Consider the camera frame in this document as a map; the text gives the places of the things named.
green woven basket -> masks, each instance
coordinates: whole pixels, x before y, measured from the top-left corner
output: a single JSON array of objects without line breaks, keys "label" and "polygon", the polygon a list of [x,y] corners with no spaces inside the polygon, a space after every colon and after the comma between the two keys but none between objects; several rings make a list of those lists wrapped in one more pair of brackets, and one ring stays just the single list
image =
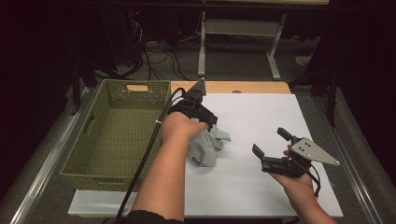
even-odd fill
[{"label": "green woven basket", "polygon": [[[126,191],[170,97],[169,81],[104,80],[64,167],[76,189]],[[157,137],[137,188],[161,144]]]}]

black sleeve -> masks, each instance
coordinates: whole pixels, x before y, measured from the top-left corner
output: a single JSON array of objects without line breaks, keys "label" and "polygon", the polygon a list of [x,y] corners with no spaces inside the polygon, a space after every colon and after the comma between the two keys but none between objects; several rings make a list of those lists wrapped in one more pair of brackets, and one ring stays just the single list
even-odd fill
[{"label": "black sleeve", "polygon": [[125,218],[124,224],[184,224],[175,219],[165,219],[164,217],[148,211],[131,211]]}]

metal rail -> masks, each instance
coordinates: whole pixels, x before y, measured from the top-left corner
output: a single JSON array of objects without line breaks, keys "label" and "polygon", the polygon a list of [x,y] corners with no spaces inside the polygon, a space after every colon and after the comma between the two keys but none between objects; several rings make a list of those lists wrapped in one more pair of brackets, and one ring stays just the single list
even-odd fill
[{"label": "metal rail", "polygon": [[318,110],[320,111],[320,115],[324,122],[326,123],[334,143],[336,144],[337,152],[339,154],[340,162],[343,164],[343,167],[346,171],[346,176],[348,177],[350,184],[355,191],[356,197],[361,204],[361,208],[366,215],[367,220],[371,224],[382,224],[382,219],[378,214],[375,205],[371,199],[371,196],[364,185],[361,177],[356,170],[352,159],[350,158],[346,147],[344,146],[340,135],[338,134],[337,130],[330,124],[329,120],[326,117],[326,109],[324,103],[318,98],[313,97],[315,105],[317,106]]},{"label": "metal rail", "polygon": [[[91,95],[91,92],[88,92],[88,88],[85,88],[82,95]],[[82,101],[81,107],[85,105],[87,100]],[[70,133],[73,131],[78,118],[81,114],[81,110],[79,110],[75,116],[73,116],[69,123],[64,130],[62,136],[60,137],[57,144],[55,144],[51,151],[49,152],[48,157],[44,161],[43,165],[41,166],[40,171],[38,172],[37,176],[35,177],[35,181],[33,182],[32,186],[30,187],[29,191],[26,193],[20,207],[18,208],[17,212],[14,215],[14,218],[11,220],[11,224],[22,224],[27,223],[30,215],[32,215],[35,206],[38,203],[44,189],[46,188],[48,182],[50,181],[50,177],[55,170],[55,167],[63,155],[64,146],[67,142],[67,139],[70,136]]]}]

gray cloth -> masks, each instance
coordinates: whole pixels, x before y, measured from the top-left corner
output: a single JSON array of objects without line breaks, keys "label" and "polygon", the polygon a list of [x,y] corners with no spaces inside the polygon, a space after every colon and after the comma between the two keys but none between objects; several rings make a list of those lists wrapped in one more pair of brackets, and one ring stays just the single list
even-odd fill
[{"label": "gray cloth", "polygon": [[221,140],[231,141],[230,134],[220,131],[216,125],[210,132],[202,131],[189,144],[187,157],[195,166],[214,166],[216,152],[222,150]]}]

white sheet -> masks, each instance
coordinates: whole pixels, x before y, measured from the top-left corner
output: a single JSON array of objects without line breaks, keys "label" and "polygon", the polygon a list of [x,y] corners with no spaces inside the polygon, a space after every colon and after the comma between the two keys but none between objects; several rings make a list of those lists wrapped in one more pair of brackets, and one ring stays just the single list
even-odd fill
[{"label": "white sheet", "polygon": [[[283,189],[261,171],[260,160],[251,150],[256,144],[267,157],[282,157],[288,142],[276,133],[278,127],[311,138],[295,96],[210,93],[203,105],[218,116],[219,129],[230,133],[232,141],[224,142],[215,167],[197,168],[187,162],[186,217],[295,217]],[[321,179],[318,202],[330,216],[341,217],[341,208],[323,165],[313,164]],[[77,190],[69,214],[115,215],[124,194]],[[124,209],[125,215],[134,196]]]}]

